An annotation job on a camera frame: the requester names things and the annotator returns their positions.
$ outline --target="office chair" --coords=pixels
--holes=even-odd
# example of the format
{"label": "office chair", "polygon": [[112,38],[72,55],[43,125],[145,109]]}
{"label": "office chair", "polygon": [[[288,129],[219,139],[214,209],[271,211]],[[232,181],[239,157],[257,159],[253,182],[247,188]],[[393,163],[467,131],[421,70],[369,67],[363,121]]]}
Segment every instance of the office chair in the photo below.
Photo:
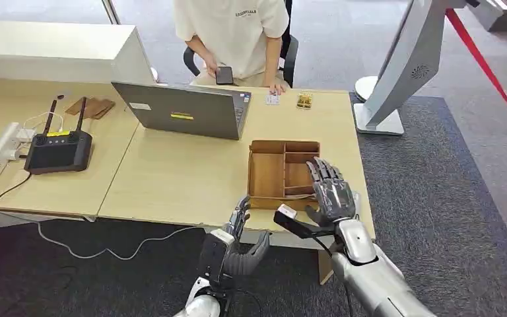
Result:
{"label": "office chair", "polygon": [[[294,79],[294,64],[296,63],[296,53],[298,52],[298,40],[290,35],[290,20],[292,12],[292,0],[285,0],[285,6],[288,12],[288,26],[283,33],[283,46],[281,48],[281,58],[285,60],[285,65],[279,67],[279,71],[283,71],[285,81],[292,88],[292,81]],[[198,76],[200,70],[195,65],[193,56],[195,52],[191,48],[186,48],[184,52],[184,63],[187,68],[195,75]]]}

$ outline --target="speaker grille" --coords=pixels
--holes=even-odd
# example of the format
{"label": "speaker grille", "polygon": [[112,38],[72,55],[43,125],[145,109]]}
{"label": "speaker grille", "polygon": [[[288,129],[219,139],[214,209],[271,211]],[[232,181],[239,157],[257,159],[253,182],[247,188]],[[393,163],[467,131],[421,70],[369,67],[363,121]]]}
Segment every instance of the speaker grille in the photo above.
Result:
{"label": "speaker grille", "polygon": [[411,78],[412,79],[423,79],[428,75],[429,72],[430,72],[429,66],[419,65],[419,66],[415,67],[414,70],[411,71]]}

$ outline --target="red rope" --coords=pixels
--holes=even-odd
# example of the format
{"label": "red rope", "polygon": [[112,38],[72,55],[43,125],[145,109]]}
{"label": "red rope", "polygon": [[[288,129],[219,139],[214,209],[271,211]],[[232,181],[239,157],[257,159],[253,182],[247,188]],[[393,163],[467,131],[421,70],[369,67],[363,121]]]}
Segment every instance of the red rope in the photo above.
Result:
{"label": "red rope", "polygon": [[461,38],[463,43],[467,46],[467,49],[469,50],[471,55],[473,55],[473,57],[475,58],[475,60],[479,64],[479,66],[481,66],[481,69],[483,69],[483,71],[485,72],[485,75],[492,82],[492,85],[498,90],[498,93],[500,93],[500,95],[502,96],[502,99],[504,99],[504,101],[506,101],[506,103],[507,103],[507,95],[504,92],[502,85],[500,84],[500,82],[498,81],[498,79],[496,78],[494,73],[492,72],[492,69],[489,67],[489,65],[488,65],[487,61],[485,60],[485,58],[483,57],[483,55],[481,55],[479,49],[477,48],[477,46],[473,42],[473,39],[471,39],[471,36],[469,35],[467,30],[465,29],[463,23],[461,23],[461,20],[459,19],[457,13],[453,9],[448,9],[448,10],[446,10],[446,16],[448,17],[448,20],[454,26],[454,28],[457,32],[457,35],[459,35],[459,37]]}

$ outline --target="wooden compartment box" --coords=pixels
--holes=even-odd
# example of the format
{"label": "wooden compartment box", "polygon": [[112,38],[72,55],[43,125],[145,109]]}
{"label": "wooden compartment box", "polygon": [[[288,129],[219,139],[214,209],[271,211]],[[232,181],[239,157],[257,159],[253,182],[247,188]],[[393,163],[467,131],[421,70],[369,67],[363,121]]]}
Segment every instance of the wooden compartment box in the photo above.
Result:
{"label": "wooden compartment box", "polygon": [[306,166],[320,156],[320,144],[311,141],[254,140],[250,145],[248,194],[252,208],[277,209],[286,203],[295,210],[318,208],[312,177]]}

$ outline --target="power strip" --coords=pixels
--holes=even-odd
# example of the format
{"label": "power strip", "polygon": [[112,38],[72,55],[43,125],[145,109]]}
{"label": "power strip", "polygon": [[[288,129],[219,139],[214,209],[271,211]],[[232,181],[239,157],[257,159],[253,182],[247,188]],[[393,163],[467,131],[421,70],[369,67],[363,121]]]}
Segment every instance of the power strip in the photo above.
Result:
{"label": "power strip", "polygon": [[10,123],[0,137],[0,175],[10,160],[18,159],[22,142],[30,142],[34,130],[23,129],[18,122]]}

